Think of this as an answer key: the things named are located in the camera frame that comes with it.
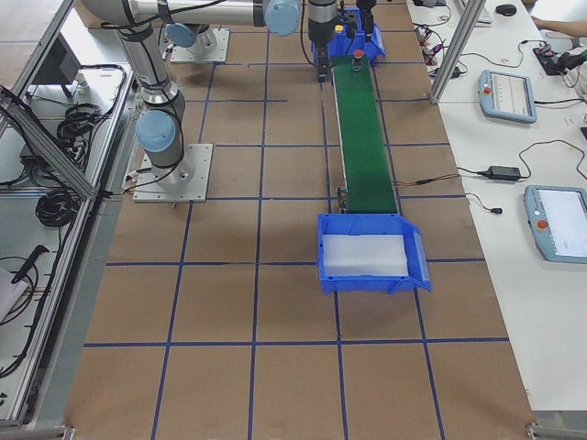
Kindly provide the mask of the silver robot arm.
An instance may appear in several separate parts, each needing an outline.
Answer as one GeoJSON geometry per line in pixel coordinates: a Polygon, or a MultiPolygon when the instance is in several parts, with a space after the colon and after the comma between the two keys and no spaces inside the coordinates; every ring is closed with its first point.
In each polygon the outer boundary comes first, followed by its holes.
{"type": "Polygon", "coordinates": [[[117,33],[140,87],[131,132],[151,170],[125,194],[141,203],[262,207],[326,201],[338,154],[331,86],[297,61],[292,38],[264,28],[263,1],[88,1],[117,33]],[[227,63],[177,67],[163,56],[154,21],[209,32],[235,24],[227,63]]]}

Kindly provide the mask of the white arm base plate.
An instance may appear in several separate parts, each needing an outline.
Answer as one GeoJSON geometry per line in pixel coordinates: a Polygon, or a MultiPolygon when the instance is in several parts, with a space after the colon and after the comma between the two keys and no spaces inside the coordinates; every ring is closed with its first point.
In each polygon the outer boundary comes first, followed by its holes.
{"type": "Polygon", "coordinates": [[[212,144],[188,144],[184,148],[183,161],[167,175],[166,170],[153,168],[148,155],[144,154],[141,167],[150,168],[150,170],[138,176],[138,188],[133,190],[133,201],[137,203],[205,202],[212,157],[212,144]]]}
{"type": "Polygon", "coordinates": [[[191,46],[173,42],[172,64],[224,63],[227,60],[230,30],[212,28],[200,33],[191,46]]]}

